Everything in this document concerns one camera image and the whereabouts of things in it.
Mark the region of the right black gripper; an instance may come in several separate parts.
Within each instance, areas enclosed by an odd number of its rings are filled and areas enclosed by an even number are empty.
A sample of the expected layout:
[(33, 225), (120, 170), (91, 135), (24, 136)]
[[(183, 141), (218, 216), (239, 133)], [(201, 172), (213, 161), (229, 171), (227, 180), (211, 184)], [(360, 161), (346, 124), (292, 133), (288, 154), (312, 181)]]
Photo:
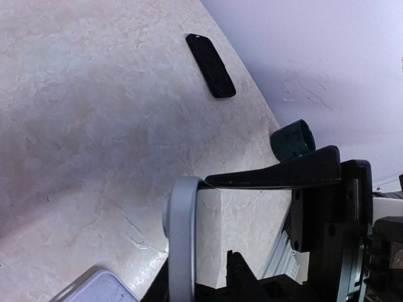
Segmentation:
[(363, 301), (365, 240), (373, 217), (372, 169), (340, 161), (330, 145), (263, 169), (210, 175), (220, 189), (292, 190), (290, 239), (309, 253), (307, 279), (257, 279), (239, 252), (227, 252), (226, 286), (195, 286), (195, 301)]

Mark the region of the lilac phone case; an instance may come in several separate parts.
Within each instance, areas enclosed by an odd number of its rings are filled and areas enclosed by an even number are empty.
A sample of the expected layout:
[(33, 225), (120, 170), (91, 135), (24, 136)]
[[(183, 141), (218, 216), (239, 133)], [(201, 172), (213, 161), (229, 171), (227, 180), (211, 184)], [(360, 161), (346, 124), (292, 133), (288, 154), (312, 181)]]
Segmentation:
[(112, 271), (93, 266), (50, 301), (140, 301)]

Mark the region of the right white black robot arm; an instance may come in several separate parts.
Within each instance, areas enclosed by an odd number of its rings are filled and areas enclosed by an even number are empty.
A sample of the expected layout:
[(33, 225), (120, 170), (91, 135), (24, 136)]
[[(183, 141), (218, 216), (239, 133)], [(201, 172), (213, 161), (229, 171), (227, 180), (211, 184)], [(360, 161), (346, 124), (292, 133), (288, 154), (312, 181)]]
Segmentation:
[(221, 189), (289, 189), (293, 250), (310, 254), (303, 284), (257, 279), (238, 252), (227, 253), (226, 285), (196, 285), (197, 301), (401, 301), (402, 218), (373, 217), (372, 170), (341, 162), (328, 146), (264, 169), (217, 174)]

